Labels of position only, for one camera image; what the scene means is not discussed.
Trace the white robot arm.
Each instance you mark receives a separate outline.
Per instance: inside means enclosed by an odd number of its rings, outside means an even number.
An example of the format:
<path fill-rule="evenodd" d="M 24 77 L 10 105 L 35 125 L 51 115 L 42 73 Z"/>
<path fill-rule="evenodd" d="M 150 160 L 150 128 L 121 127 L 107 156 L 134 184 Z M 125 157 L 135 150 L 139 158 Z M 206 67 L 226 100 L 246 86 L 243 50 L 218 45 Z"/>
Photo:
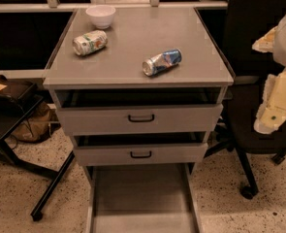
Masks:
<path fill-rule="evenodd" d="M 254 129 L 261 134 L 271 134 L 286 120 L 286 15 L 278 25 L 258 39 L 252 49 L 271 52 L 273 60 L 284 66 L 277 76 L 269 74 L 264 87 L 263 102 L 259 106 Z"/>

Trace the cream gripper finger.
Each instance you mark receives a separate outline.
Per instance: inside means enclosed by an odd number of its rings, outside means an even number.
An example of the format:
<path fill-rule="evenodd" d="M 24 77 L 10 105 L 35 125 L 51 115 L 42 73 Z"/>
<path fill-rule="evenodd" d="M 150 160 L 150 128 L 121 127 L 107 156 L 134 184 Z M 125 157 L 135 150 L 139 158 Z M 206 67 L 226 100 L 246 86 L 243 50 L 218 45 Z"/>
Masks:
<path fill-rule="evenodd" d="M 252 45 L 252 49 L 258 52 L 273 52 L 273 43 L 276 27 L 272 28 L 268 33 L 256 40 Z"/>

